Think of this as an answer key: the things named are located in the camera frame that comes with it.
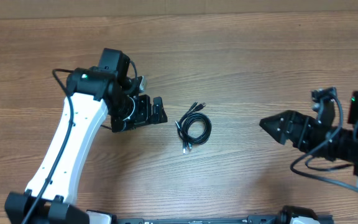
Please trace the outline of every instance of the cable connector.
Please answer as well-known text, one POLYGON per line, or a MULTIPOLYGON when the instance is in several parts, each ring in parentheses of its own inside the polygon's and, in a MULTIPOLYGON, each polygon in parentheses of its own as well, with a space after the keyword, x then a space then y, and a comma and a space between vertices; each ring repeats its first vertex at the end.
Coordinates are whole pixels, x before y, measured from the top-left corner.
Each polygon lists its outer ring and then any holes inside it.
POLYGON ((194 108, 194 112, 202 110, 206 106, 206 103, 201 103, 194 108))

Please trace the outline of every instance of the wooden table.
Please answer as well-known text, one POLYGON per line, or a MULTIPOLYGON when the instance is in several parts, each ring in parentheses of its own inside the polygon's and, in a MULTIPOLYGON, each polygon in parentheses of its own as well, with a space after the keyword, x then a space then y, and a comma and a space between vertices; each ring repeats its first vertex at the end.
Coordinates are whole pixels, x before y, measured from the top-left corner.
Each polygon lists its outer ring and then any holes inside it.
MULTIPOLYGON (((333 85, 346 118, 358 90, 358 12, 303 12, 0 21, 0 223, 8 222, 8 193, 24 191, 60 119, 64 95, 51 70, 97 65, 104 47, 136 62, 168 123, 100 129, 80 181, 81 209, 204 218, 297 205, 356 222, 354 192, 293 174, 302 153, 259 127, 284 110, 314 116, 310 90, 333 85), (194 101, 208 104, 213 130, 184 156, 174 121, 194 101)), ((356 182, 351 169, 325 175, 356 182)))

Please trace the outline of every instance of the wooden tabletop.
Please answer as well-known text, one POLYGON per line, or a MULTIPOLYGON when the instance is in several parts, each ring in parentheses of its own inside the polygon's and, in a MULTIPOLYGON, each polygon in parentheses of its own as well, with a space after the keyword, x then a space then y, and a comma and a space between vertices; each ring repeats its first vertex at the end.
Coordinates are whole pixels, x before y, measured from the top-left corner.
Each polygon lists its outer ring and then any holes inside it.
MULTIPOLYGON (((356 193, 293 174, 302 153, 259 127, 284 110, 315 116, 310 90, 333 85, 346 118, 358 90, 358 12, 302 12, 0 21, 0 223, 8 193, 24 191, 57 128, 64 94, 51 70, 97 65, 105 47, 133 59, 168 122, 100 129, 78 189, 81 209, 206 218, 297 205, 356 222, 356 193), (195 101, 207 103, 212 133, 183 155, 174 121, 195 101)), ((356 183, 352 169, 323 175, 356 183)))

